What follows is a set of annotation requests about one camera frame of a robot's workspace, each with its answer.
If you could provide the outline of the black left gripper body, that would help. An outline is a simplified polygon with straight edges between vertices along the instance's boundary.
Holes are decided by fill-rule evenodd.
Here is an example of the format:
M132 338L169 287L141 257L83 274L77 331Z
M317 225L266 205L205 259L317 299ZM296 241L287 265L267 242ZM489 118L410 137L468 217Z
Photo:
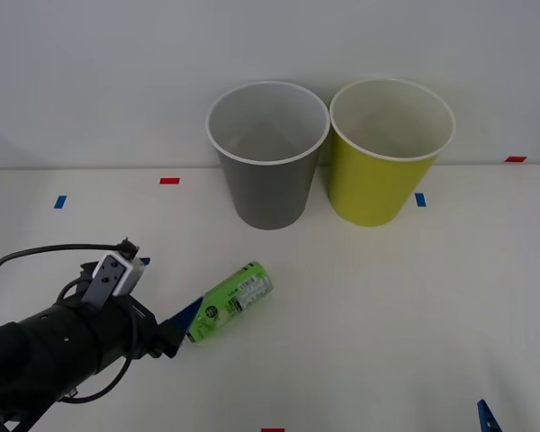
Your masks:
M152 350L157 321L131 296L144 270L141 261L84 263L76 292L56 300L85 326L96 359L139 359Z

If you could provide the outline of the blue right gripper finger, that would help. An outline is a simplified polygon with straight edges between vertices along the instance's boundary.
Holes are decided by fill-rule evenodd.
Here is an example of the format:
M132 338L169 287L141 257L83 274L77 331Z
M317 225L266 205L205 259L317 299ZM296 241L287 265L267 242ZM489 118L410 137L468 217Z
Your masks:
M502 429L485 400L477 403L481 432L502 432Z

